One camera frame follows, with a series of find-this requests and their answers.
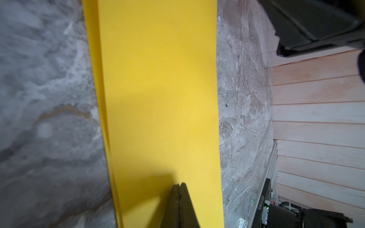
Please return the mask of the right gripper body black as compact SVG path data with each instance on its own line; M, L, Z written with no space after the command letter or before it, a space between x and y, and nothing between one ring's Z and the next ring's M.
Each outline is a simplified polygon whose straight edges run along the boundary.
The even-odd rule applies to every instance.
M262 0L279 38L276 54L294 57L332 48L365 48L365 2Z

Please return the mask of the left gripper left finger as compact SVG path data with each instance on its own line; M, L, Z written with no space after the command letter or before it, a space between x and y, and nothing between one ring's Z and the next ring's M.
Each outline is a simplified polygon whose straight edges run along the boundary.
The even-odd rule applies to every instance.
M160 228L179 228L180 227L180 186L174 185L171 190L170 198L160 225Z

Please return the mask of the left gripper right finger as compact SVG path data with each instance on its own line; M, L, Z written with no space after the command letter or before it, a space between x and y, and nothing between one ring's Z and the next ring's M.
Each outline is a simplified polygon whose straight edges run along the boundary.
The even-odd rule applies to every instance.
M179 186L179 227L200 228L186 183Z

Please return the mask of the yellow paper sheet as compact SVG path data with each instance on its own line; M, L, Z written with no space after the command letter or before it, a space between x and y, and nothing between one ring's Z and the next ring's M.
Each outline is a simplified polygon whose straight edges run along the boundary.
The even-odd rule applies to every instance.
M120 228L160 226L185 183L202 228L224 227L217 1L83 1Z

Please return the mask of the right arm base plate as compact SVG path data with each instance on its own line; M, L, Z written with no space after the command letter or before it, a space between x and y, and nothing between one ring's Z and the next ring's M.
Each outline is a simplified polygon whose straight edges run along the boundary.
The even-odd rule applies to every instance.
M267 225L269 207L271 204L271 179L267 178L259 196L259 204L253 218L252 228L265 228Z

